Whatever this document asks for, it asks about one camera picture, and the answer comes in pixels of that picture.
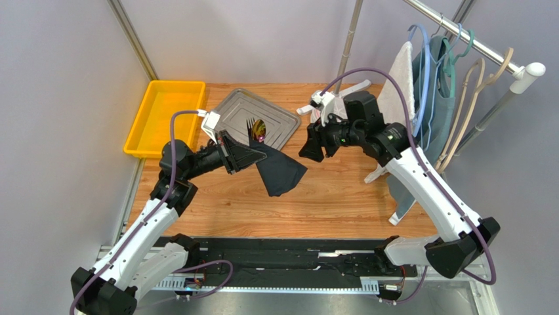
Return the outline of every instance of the metal floor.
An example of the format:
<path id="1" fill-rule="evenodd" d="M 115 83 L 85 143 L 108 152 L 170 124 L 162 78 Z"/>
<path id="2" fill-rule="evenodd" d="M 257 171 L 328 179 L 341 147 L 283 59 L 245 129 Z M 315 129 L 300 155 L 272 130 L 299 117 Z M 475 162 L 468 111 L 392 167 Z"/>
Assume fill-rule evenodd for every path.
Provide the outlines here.
<path id="1" fill-rule="evenodd" d="M 416 284 L 405 286 L 410 294 Z M 168 291 L 151 291 L 139 306 L 172 297 Z M 426 282 L 409 303 L 390 306 L 365 295 L 326 295 L 290 293 L 216 293 L 190 302 L 171 301 L 135 312 L 195 315 L 296 315 L 296 314 L 383 314 L 383 315 L 473 315 L 478 314 L 468 282 Z"/>

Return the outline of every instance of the small object in tray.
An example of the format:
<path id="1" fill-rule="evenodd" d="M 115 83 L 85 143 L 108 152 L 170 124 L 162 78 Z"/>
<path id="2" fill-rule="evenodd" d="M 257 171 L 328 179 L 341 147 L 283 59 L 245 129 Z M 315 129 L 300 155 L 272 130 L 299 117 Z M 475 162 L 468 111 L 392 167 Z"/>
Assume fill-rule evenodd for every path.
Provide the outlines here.
<path id="1" fill-rule="evenodd" d="M 266 138 L 266 124 L 263 120 L 254 118 L 247 119 L 247 129 L 250 137 L 258 142 L 263 142 Z"/>

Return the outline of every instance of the metal frame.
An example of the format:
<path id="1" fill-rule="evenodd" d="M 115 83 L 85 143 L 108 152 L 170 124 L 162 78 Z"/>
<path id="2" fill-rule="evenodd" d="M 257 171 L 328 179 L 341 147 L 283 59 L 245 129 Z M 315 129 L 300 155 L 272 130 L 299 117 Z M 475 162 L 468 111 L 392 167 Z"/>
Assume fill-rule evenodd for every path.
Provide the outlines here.
<path id="1" fill-rule="evenodd" d="M 144 71 L 151 81 L 158 80 L 159 78 L 155 72 L 155 69 L 150 62 L 150 59 L 148 58 L 148 55 L 146 54 L 146 51 L 144 50 L 144 47 L 142 46 L 142 43 L 140 42 L 136 31 L 134 31 L 132 22 L 130 22 L 130 18 L 128 17 L 128 14 L 126 14 L 122 3 L 120 2 L 120 0 L 107 0 L 107 2 L 109 2 L 111 9 L 113 9 L 116 18 L 120 23 L 120 26 L 122 26 L 124 34 L 126 34 L 126 37 L 128 37 L 128 40 L 130 41 L 130 44 L 132 45 L 132 48 L 134 49 L 138 60 L 142 64 Z"/>
<path id="2" fill-rule="evenodd" d="M 454 16 L 452 17 L 452 21 L 454 23 L 464 24 L 476 2 L 478 2 L 478 0 L 462 0 L 462 3 L 460 3 L 458 9 L 456 9 L 456 12 L 454 13 Z M 452 41 L 454 38 L 454 35 L 450 31 L 446 31 L 444 35 L 445 37 L 448 37 L 449 41 Z"/>
<path id="3" fill-rule="evenodd" d="M 130 41 L 137 57 L 138 60 L 140 61 L 140 63 L 142 64 L 142 67 L 144 68 L 144 71 L 146 72 L 146 75 L 150 78 L 150 80 L 156 80 L 159 79 L 154 67 L 152 65 L 152 63 L 150 62 L 146 51 L 144 50 L 140 39 L 138 38 L 132 24 L 131 21 L 129 20 L 129 17 L 126 14 L 125 9 L 123 8 L 123 5 L 121 3 L 120 0 L 107 0 L 108 3 L 110 4 L 112 10 L 115 13 L 115 17 L 119 20 L 119 23 L 121 24 L 121 27 L 123 28 L 123 31 L 125 32 L 125 35 L 127 36 L 128 40 Z M 418 11 L 422 12 L 425 16 L 429 17 L 431 20 L 439 23 L 440 22 L 440 14 L 434 10 L 432 10 L 431 8 L 429 8 L 428 6 L 422 4 L 420 1 L 416 1 L 416 0 L 404 0 L 406 3 L 410 4 L 412 7 L 416 8 Z M 471 11 L 472 6 L 475 4 L 477 0 L 463 0 L 461 5 L 459 6 L 459 8 L 457 9 L 453 20 L 456 22 L 463 22 L 468 13 Z M 356 0 L 356 8 L 354 9 L 354 17 L 357 14 L 357 16 L 359 15 L 359 11 L 361 9 L 361 4 L 362 4 L 362 0 Z M 355 25 L 357 22 L 357 18 L 352 19 L 352 25 L 351 27 L 353 27 L 353 30 L 355 29 Z M 340 67 L 342 67 L 342 65 L 344 65 L 344 58 L 347 61 L 347 58 L 349 57 L 349 48 L 351 47 L 351 40 L 353 38 L 353 34 L 351 32 L 351 27 L 350 27 L 350 32 L 348 33 L 348 39 L 346 41 L 346 47 L 345 50 L 347 50 L 347 53 L 345 53 L 344 50 L 344 55 L 342 56 L 342 61 L 341 61 L 341 65 Z M 453 22 L 449 21 L 447 18 L 443 18 L 442 20 L 442 27 L 445 28 L 447 30 L 447 34 L 453 34 L 453 35 L 457 35 L 458 34 L 458 27 L 456 24 L 454 24 Z M 464 42 L 468 42 L 469 41 L 469 36 L 468 34 L 462 34 L 461 35 L 461 39 Z M 477 51 L 479 51 L 480 53 L 482 53 L 484 56 L 486 56 L 487 58 L 489 58 L 491 61 L 495 62 L 495 63 L 502 63 L 503 62 L 503 56 L 498 53 L 497 51 L 493 50 L 491 47 L 483 44 L 482 42 L 478 41 L 478 40 L 474 40 L 474 49 L 476 49 Z M 509 66 L 507 67 L 507 70 L 512 73 L 512 74 L 517 74 L 519 73 L 522 69 L 521 67 L 517 66 L 514 63 L 510 63 Z M 141 178 L 141 174 L 144 168 L 144 164 L 145 164 L 145 159 L 140 159 L 136 165 L 136 169 L 134 172 L 134 175 L 131 179 L 131 183 L 128 189 L 128 196 L 127 196 L 127 201 L 125 202 L 125 205 L 123 207 L 123 213 L 121 216 L 121 220 L 120 220 L 120 227 L 118 228 L 114 237 L 113 237 L 113 242 L 111 244 L 111 246 L 102 246 L 100 248 L 99 254 L 98 254 L 98 259 L 101 259 L 111 248 L 112 245 L 115 244 L 118 239 L 121 237 L 122 233 L 124 233 L 125 229 L 126 229 L 126 225 L 128 223 L 129 220 L 129 216 L 131 214 L 131 209 L 133 206 L 133 202 L 136 196 L 136 192 L 138 190 L 138 185 L 140 182 L 140 178 Z M 148 253 L 148 255 L 146 256 L 146 259 L 148 259 L 151 255 L 154 255 L 154 253 L 158 252 L 161 249 L 161 247 L 152 247 L 150 253 Z M 479 261 L 474 262 L 475 264 L 472 264 L 469 266 L 469 270 L 472 271 L 473 273 L 479 275 L 479 276 L 485 276 L 486 271 L 483 268 L 483 265 L 480 264 Z M 154 290 L 164 290 L 164 291 L 175 291 L 176 290 L 176 281 L 180 281 L 181 279 L 184 279 L 184 277 L 187 276 L 186 274 L 172 274 L 169 275 L 169 277 L 165 278 L 164 280 L 162 280 L 160 282 L 160 284 L 157 285 L 156 288 L 154 288 Z M 375 279 L 372 277 L 362 277 L 362 285 L 363 287 L 361 289 L 356 289 L 356 290 L 340 290 L 340 289 L 328 289 L 328 288 L 324 288 L 324 289 L 315 289 L 315 290 L 307 290 L 307 289 L 284 289 L 284 288 L 274 288 L 274 287 L 258 287 L 258 288 L 239 288 L 239 287 L 229 287 L 224 289 L 223 291 L 230 291 L 230 292 L 276 292 L 276 293 L 327 293 L 327 294 L 375 294 L 376 290 L 378 290 L 378 280 L 399 280 L 399 278 L 390 278 L 390 277 L 382 277 L 379 279 Z M 469 278 L 468 276 L 464 275 L 464 274 L 460 274 L 457 277 L 455 277 L 454 279 L 447 279 L 441 275 L 439 275 L 439 273 L 437 273 L 437 271 L 435 271 L 433 268 L 429 267 L 428 271 L 427 271 L 427 277 L 426 277 L 426 282 L 440 282 L 440 281 L 449 281 L 449 282 L 469 282 L 470 283 L 470 287 L 474 296 L 474 300 L 476 303 L 476 307 L 478 309 L 478 312 L 481 315 L 484 314 L 498 314 L 499 311 L 496 307 L 495 304 L 495 299 L 493 297 L 493 293 L 491 291 L 490 287 L 487 287 L 485 285 L 482 285 L 478 282 L 472 281 L 471 278 Z"/>
<path id="4" fill-rule="evenodd" d="M 111 240 L 111 247 L 114 246 L 126 232 L 126 226 L 128 225 L 130 213 L 132 212 L 132 206 L 134 205 L 134 199 L 136 198 L 136 193 L 138 192 L 138 186 L 140 185 L 140 179 L 142 177 L 145 164 L 146 159 L 139 159 L 136 163 L 136 168 L 134 169 L 134 174 L 132 175 L 132 179 L 128 187 L 126 202 L 121 210 L 122 214 L 119 220 L 119 228 L 115 229 L 115 234 Z"/>
<path id="5" fill-rule="evenodd" d="M 408 5 L 411 5 L 414 9 L 418 10 L 419 12 L 423 13 L 423 15 L 433 20 L 433 22 L 440 24 L 441 27 L 443 27 L 445 30 L 449 31 L 453 35 L 458 35 L 458 32 L 460 30 L 458 25 L 456 25 L 456 23 L 452 22 L 448 18 L 445 18 L 444 16 L 441 18 L 439 12 L 433 10 L 432 8 L 426 6 L 424 3 L 418 0 L 404 0 L 404 2 L 406 2 Z M 463 41 L 464 43 L 469 43 L 470 34 L 468 34 L 468 32 L 462 32 L 462 34 L 460 35 L 460 40 Z M 505 61 L 504 56 L 500 52 L 491 48 L 489 45 L 479 41 L 478 39 L 474 39 L 474 45 L 472 46 L 472 48 L 477 50 L 482 55 L 484 55 L 487 59 L 491 60 L 492 62 L 498 65 L 501 65 Z M 511 61 L 508 63 L 507 71 L 512 75 L 518 75 L 523 70 L 523 68 L 524 67 L 521 67 Z"/>
<path id="6" fill-rule="evenodd" d="M 353 15 L 351 17 L 350 28 L 348 30 L 348 36 L 346 38 L 346 45 L 344 46 L 344 52 L 342 53 L 342 60 L 340 61 L 340 67 L 338 68 L 338 76 L 344 74 L 344 72 L 346 71 L 351 45 L 353 43 L 353 37 L 355 36 L 355 29 L 357 28 L 357 21 L 359 20 L 359 15 L 361 13 L 362 5 L 363 5 L 363 0 L 355 1 L 355 7 L 353 9 Z M 342 80 L 338 81 L 334 86 L 334 95 L 338 95 L 340 93 L 341 86 L 342 86 Z"/>

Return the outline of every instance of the blue hanger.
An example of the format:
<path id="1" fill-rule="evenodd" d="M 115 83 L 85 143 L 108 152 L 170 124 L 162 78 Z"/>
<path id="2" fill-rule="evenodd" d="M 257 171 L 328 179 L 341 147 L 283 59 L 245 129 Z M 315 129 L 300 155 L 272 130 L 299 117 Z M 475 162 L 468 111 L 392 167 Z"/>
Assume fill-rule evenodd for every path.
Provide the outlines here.
<path id="1" fill-rule="evenodd" d="M 458 36 L 456 37 L 456 40 L 454 40 L 454 43 L 450 46 L 450 48 L 446 49 L 446 52 L 441 56 L 441 58 L 439 58 L 439 60 L 437 61 L 437 67 L 435 69 L 435 80 L 434 80 L 434 85 L 437 84 L 437 79 L 438 79 L 438 74 L 439 74 L 439 69 L 440 66 L 442 64 L 444 64 L 445 58 L 450 54 L 450 57 L 452 57 L 452 48 L 454 48 L 454 46 L 458 43 L 458 41 L 460 40 L 460 36 L 462 35 L 462 24 L 458 23 L 458 27 L 459 27 L 459 31 L 458 31 Z M 429 144 L 431 143 L 431 123 L 433 121 L 433 116 L 434 116 L 434 109 L 435 109 L 435 95 L 437 93 L 437 86 L 433 86 L 433 97 L 431 99 L 431 116 L 429 117 L 429 122 L 427 123 L 427 129 L 428 129 L 428 136 L 427 136 L 427 144 L 424 148 L 425 151 L 427 151 L 429 149 Z"/>
<path id="2" fill-rule="evenodd" d="M 413 35 L 415 34 L 415 30 L 419 28 L 419 30 L 421 30 L 421 33 L 423 35 L 423 49 L 422 49 L 422 53 L 420 55 L 420 58 L 423 58 L 423 53 L 426 54 L 426 58 L 424 61 L 424 67 L 425 67 L 425 73 L 423 75 L 423 86 L 421 86 L 421 78 L 419 80 L 419 87 L 422 88 L 421 91 L 421 95 L 419 97 L 419 110 L 417 111 L 415 117 L 414 117 L 414 122 L 413 122 L 413 136 L 416 137 L 417 134 L 419 133 L 419 131 L 421 130 L 421 122 L 423 121 L 423 114 L 425 113 L 425 106 L 427 103 L 427 92 L 429 89 L 429 77 L 430 77 L 430 67 L 431 67 L 431 59 L 433 58 L 431 56 L 431 50 L 429 47 L 429 37 L 427 36 L 427 31 L 425 30 L 425 27 L 421 24 L 413 24 L 412 26 L 409 27 L 408 31 L 409 36 L 407 38 L 408 41 L 411 41 L 411 38 L 413 37 Z M 421 62 L 422 60 L 420 59 L 420 68 L 419 68 L 419 72 L 421 72 Z"/>

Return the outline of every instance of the metal pole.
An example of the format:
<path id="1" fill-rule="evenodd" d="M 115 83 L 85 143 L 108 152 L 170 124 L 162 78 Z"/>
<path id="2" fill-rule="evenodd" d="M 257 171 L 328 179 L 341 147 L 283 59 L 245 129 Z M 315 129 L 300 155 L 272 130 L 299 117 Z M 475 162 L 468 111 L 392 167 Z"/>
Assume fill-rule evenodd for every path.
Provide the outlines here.
<path id="1" fill-rule="evenodd" d="M 470 14 L 470 11 L 472 10 L 476 2 L 478 2 L 478 0 L 462 0 L 462 3 L 460 3 L 460 6 L 458 6 L 458 9 L 452 17 L 452 21 L 454 23 L 464 24 L 464 22 L 466 22 L 468 14 Z M 452 35 L 450 31 L 446 31 L 444 35 L 448 38 L 449 41 L 452 41 L 452 39 L 454 38 L 454 35 Z"/>
<path id="2" fill-rule="evenodd" d="M 499 101 L 482 118 L 482 120 L 480 120 L 480 122 L 477 123 L 475 127 L 471 128 L 468 134 L 464 136 L 464 138 L 462 138 L 462 141 L 460 141 L 460 143 L 458 144 L 458 148 L 456 149 L 454 156 L 459 156 L 460 152 L 462 152 L 464 148 L 472 143 L 472 141 L 487 128 L 487 126 L 493 121 L 493 119 L 495 119 L 495 117 L 497 117 L 497 115 L 499 115 L 499 113 L 501 113 L 505 109 L 510 100 L 512 100 L 516 95 L 518 94 L 512 92 L 511 90 L 508 90 L 505 95 L 503 95 L 501 99 L 499 99 Z"/>
<path id="3" fill-rule="evenodd" d="M 441 22 L 441 15 L 439 12 L 433 10 L 432 8 L 426 6 L 421 1 L 418 0 L 404 0 L 407 4 L 411 5 L 414 9 L 418 10 L 419 12 L 423 13 L 423 15 L 427 16 L 437 24 Z M 451 20 L 444 18 L 442 19 L 441 26 L 446 29 L 447 31 L 451 32 L 453 35 L 458 35 L 458 25 L 452 22 Z M 460 39 L 465 42 L 470 42 L 470 35 L 467 31 L 463 31 L 460 35 Z M 501 65 L 503 61 L 505 61 L 504 56 L 497 52 L 495 49 L 492 49 L 490 46 L 482 43 L 481 41 L 474 39 L 473 48 L 479 51 L 482 55 L 484 55 L 487 59 L 491 60 L 492 62 Z M 508 63 L 507 71 L 513 75 L 519 74 L 522 71 L 521 67 L 517 64 L 513 63 L 512 61 Z"/>
<path id="4" fill-rule="evenodd" d="M 126 37 L 128 37 L 128 40 L 130 41 L 134 52 L 136 52 L 136 55 L 138 56 L 142 67 L 144 67 L 144 71 L 146 72 L 150 80 L 158 80 L 159 78 L 157 77 L 155 69 L 150 62 L 150 59 L 148 58 L 148 55 L 146 54 L 142 43 L 140 43 L 140 39 L 138 38 L 136 31 L 134 31 L 134 28 L 132 27 L 132 23 L 130 22 L 128 15 L 126 14 L 126 11 L 124 10 L 122 3 L 120 2 L 120 0 L 107 0 L 107 2 L 109 2 L 111 9 L 113 9 L 113 12 L 116 15 L 118 22 L 120 23 L 124 34 L 126 34 Z"/>
<path id="5" fill-rule="evenodd" d="M 344 74 L 344 72 L 346 71 L 346 66 L 348 64 L 348 59 L 349 59 L 349 53 L 351 50 L 351 44 L 353 43 L 353 35 L 355 35 L 357 20 L 359 19 L 359 13 L 361 13 L 362 5 L 363 5 L 363 0 L 355 1 L 355 8 L 353 9 L 353 16 L 351 17 L 350 29 L 348 31 L 348 37 L 346 38 L 346 45 L 344 47 L 344 53 L 342 54 L 342 60 L 340 61 L 338 76 Z M 338 95 L 340 93 L 341 85 L 342 85 L 342 80 L 336 83 L 336 85 L 334 86 L 334 95 Z"/>

